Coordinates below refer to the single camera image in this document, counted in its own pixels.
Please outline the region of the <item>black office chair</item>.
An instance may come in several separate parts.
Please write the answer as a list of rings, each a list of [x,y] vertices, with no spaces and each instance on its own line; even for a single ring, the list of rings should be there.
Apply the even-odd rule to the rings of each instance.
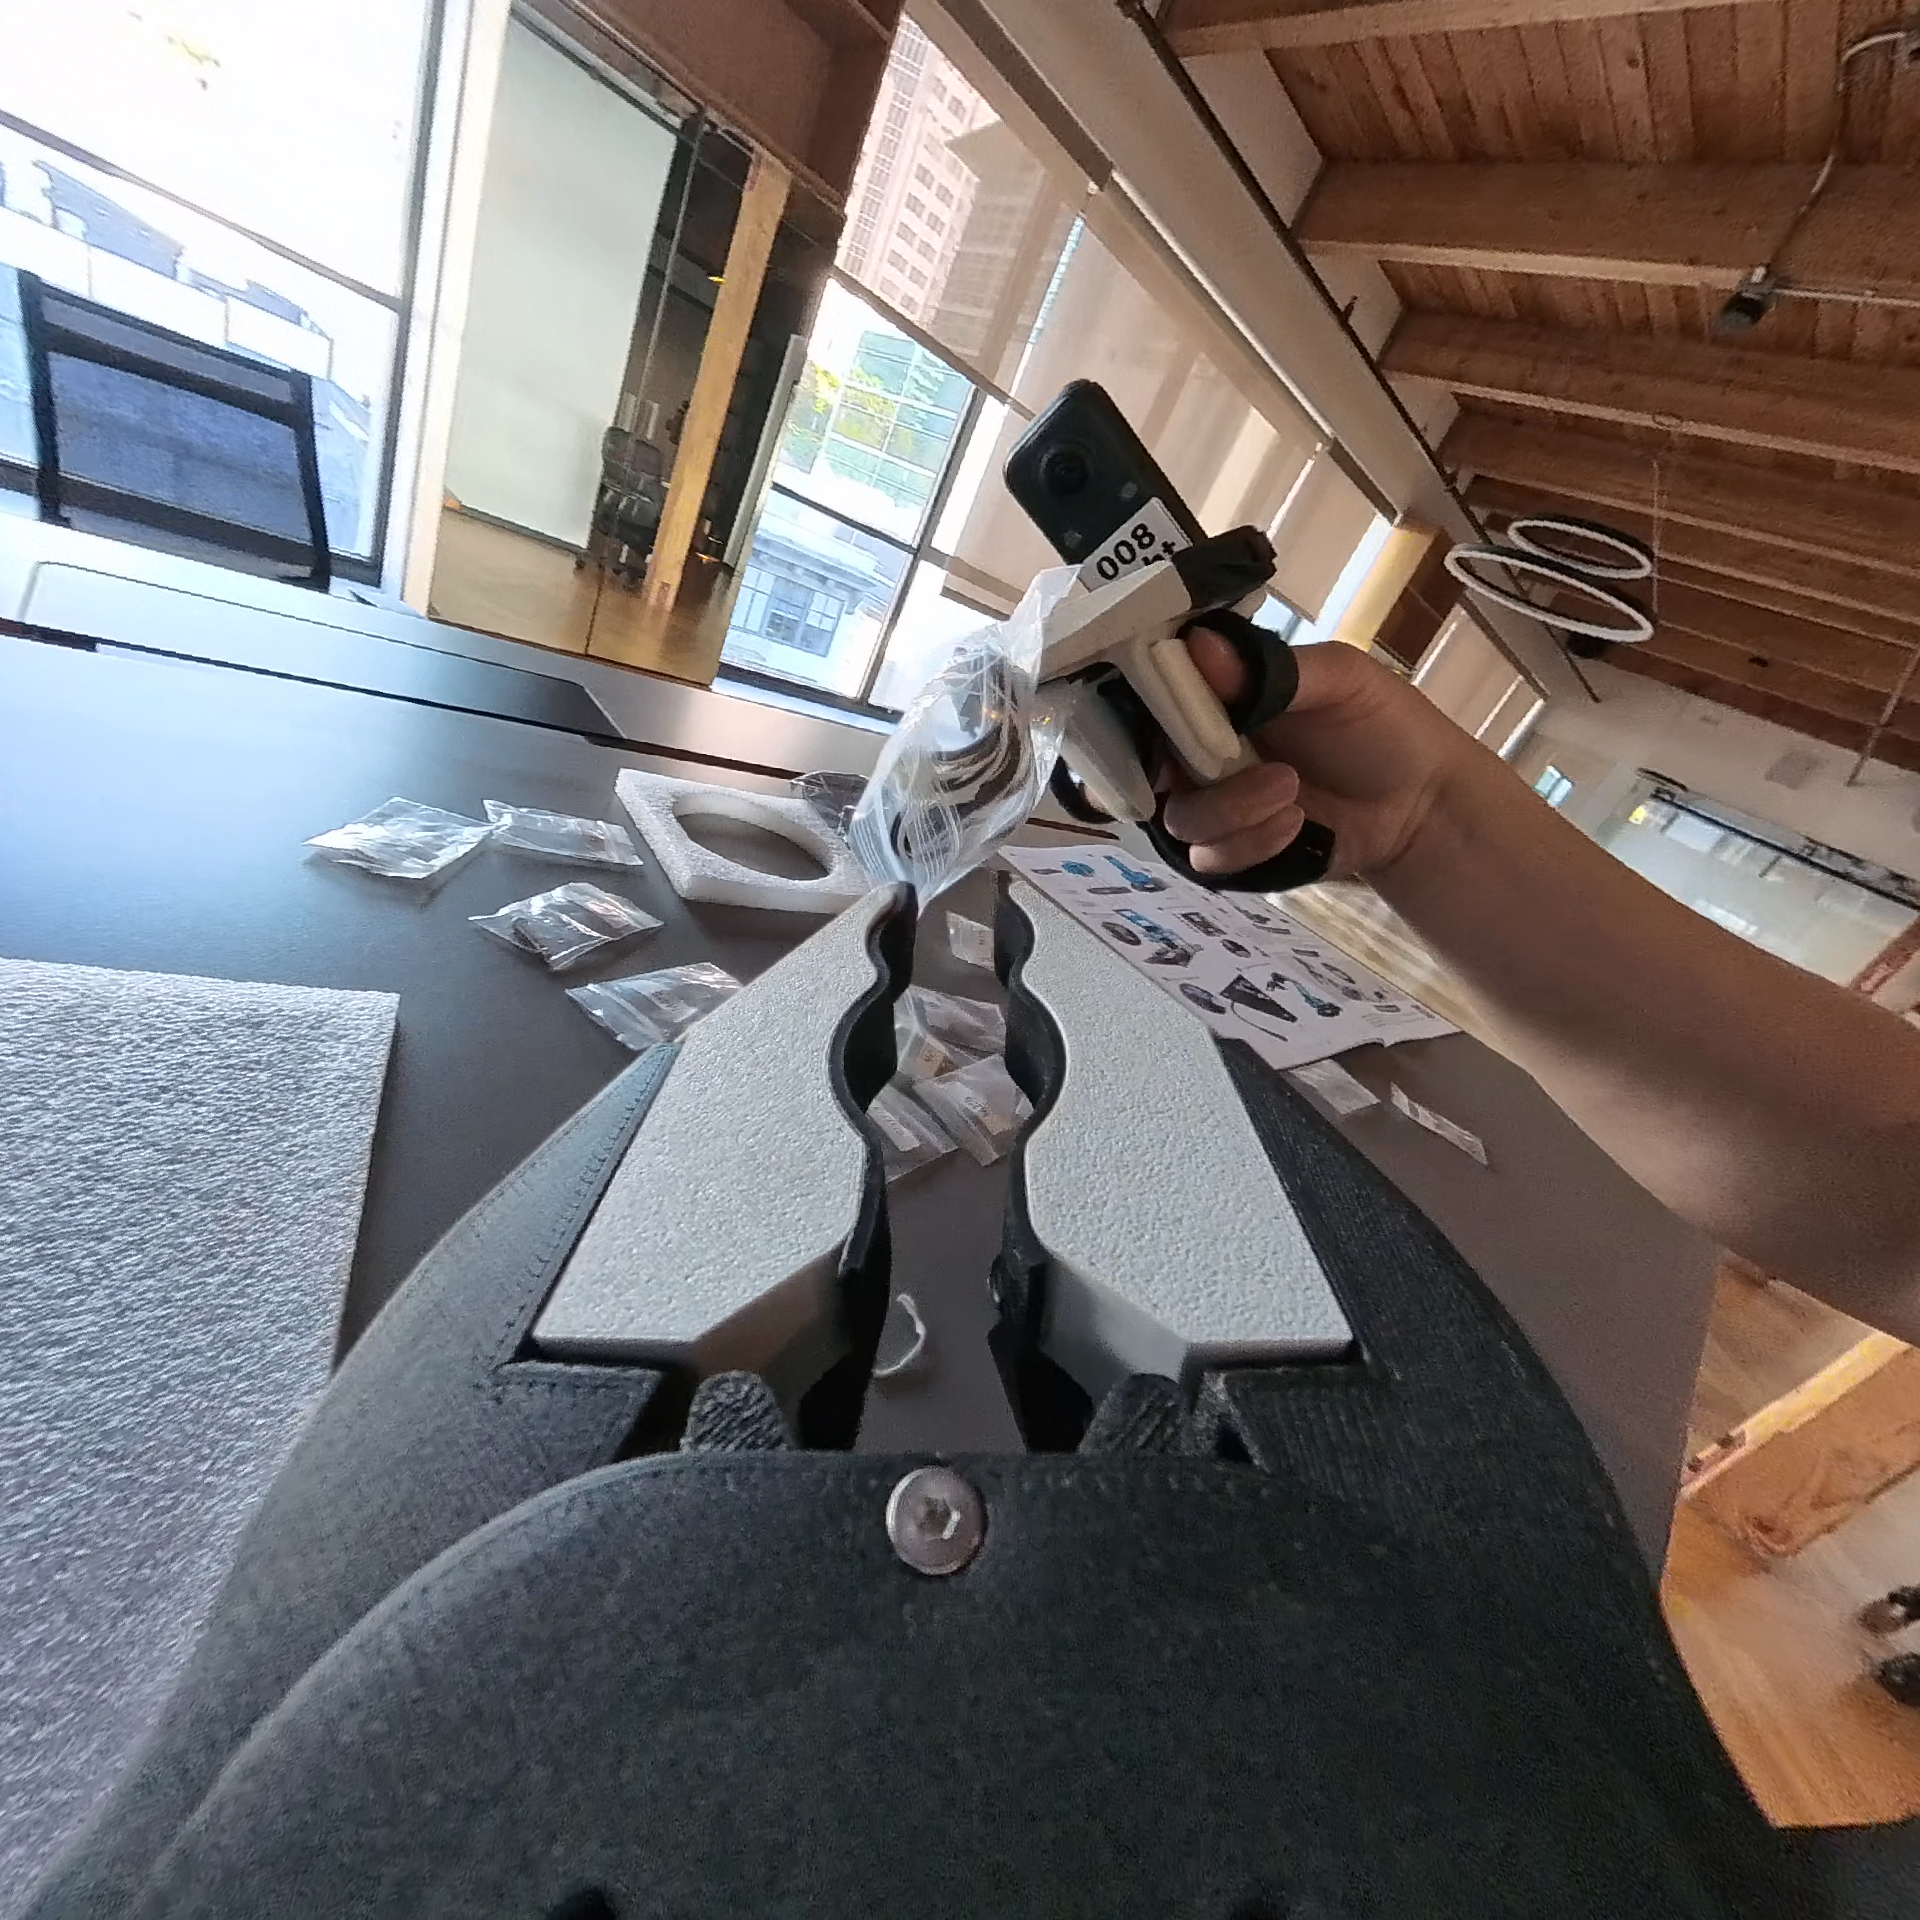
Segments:
[[[608,426],[588,556],[617,579],[644,579],[665,503],[664,453],[637,430]]]

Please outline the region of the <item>clear bag of cables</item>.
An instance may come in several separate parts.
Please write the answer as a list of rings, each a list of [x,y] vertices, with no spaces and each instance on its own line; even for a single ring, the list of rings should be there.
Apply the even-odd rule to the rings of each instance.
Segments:
[[[848,846],[873,879],[921,906],[977,870],[1044,803],[1063,736],[1040,690],[1044,616],[960,640],[880,749]]]

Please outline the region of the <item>person's right forearm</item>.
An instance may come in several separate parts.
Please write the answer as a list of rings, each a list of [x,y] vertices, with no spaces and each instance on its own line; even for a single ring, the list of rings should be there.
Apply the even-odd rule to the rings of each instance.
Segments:
[[[1421,804],[1378,890],[1670,1212],[1917,1343],[1917,1029],[1600,852],[1401,690]]]

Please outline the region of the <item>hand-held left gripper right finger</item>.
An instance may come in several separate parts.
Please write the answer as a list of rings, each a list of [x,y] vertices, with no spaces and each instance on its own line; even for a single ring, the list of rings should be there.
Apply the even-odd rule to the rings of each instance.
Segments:
[[[998,896],[1010,1149],[998,1306],[1088,1397],[1343,1360],[1354,1332],[1211,1030],[1031,879]]]

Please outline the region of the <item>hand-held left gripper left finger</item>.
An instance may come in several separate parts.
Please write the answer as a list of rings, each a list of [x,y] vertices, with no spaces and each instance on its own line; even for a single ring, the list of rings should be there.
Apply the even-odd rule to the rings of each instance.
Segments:
[[[890,1082],[918,894],[880,886],[758,974],[671,1066],[535,1322],[544,1356],[828,1369],[890,1299]]]

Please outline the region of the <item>white foam sheet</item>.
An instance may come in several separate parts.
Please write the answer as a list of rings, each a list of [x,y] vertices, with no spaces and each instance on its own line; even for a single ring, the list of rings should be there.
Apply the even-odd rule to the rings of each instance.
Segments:
[[[397,994],[4,960],[4,1914],[331,1373]]]

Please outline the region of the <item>black frame chair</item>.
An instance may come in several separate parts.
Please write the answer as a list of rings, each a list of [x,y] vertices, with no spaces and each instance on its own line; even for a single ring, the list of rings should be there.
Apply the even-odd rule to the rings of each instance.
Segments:
[[[314,380],[18,274],[43,523],[327,593]]]

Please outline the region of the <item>dark grey desk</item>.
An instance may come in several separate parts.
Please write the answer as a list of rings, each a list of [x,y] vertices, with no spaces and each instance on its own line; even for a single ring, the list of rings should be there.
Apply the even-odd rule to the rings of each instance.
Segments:
[[[484,852],[444,886],[305,840],[403,796],[611,813],[637,762],[575,734],[244,669],[4,640],[4,953],[397,994],[397,1046],[338,1353],[504,1173],[630,1063],[468,916],[547,876]],[[1515,1314],[1667,1564],[1715,1254],[1545,1090],[1468,1033],[1343,1059],[1380,1104],[1338,1124]],[[1473,1129],[1478,1164],[1390,1086]]]

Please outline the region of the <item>white foam frame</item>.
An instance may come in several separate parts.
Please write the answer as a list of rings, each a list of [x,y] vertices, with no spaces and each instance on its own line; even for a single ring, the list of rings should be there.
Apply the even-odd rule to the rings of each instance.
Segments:
[[[614,792],[680,900],[834,916],[874,886],[848,846],[798,796],[753,794],[644,767],[623,767]],[[760,827],[808,852],[820,870],[780,876],[711,852],[690,833],[694,819]]]

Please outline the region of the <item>pile of clear screw bags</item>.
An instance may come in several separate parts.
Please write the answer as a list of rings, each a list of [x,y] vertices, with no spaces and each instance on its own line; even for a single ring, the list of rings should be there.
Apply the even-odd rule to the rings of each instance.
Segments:
[[[1037,1114],[1010,1059],[998,1000],[914,982],[918,913],[903,887],[847,913],[858,930],[851,1009],[823,1026],[828,1090],[877,1146],[890,1180],[947,1154],[1001,1162]],[[714,962],[680,962],[570,989],[604,1030],[645,1054],[724,1010],[741,982]]]

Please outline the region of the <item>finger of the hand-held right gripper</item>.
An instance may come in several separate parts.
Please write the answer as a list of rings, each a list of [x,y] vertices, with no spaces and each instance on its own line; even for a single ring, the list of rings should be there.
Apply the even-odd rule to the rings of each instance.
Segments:
[[[1130,573],[1097,590],[1074,587],[1040,624],[1037,679],[1067,679],[1093,662],[1174,636],[1197,613],[1184,573]]]
[[[1073,640],[1113,606],[1113,590],[1093,590],[1073,566],[1040,570],[1010,613],[1010,640]]]

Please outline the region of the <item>printed instruction sheet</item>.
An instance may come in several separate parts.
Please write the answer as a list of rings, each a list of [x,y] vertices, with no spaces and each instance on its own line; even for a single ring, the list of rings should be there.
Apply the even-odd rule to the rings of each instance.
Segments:
[[[1260,896],[1211,890],[1115,842],[1010,846],[1003,859],[1208,1030],[1275,1069],[1455,1033],[1453,1019]]]

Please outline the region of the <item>person's right hand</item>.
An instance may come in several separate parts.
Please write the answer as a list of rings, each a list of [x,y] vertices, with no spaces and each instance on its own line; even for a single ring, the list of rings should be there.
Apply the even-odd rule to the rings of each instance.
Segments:
[[[1163,826],[1204,876],[1237,876],[1333,832],[1334,876],[1378,876],[1453,826],[1505,764],[1430,697],[1345,642],[1293,654],[1298,690],[1251,734],[1251,762],[1211,784],[1170,770]]]

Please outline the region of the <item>dark office desk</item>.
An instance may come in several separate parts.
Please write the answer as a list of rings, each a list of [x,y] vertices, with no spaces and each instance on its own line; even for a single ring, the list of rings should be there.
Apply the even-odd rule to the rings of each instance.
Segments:
[[[753,770],[873,770],[880,726],[764,689],[701,689],[358,597],[4,516],[4,624],[575,732]]]

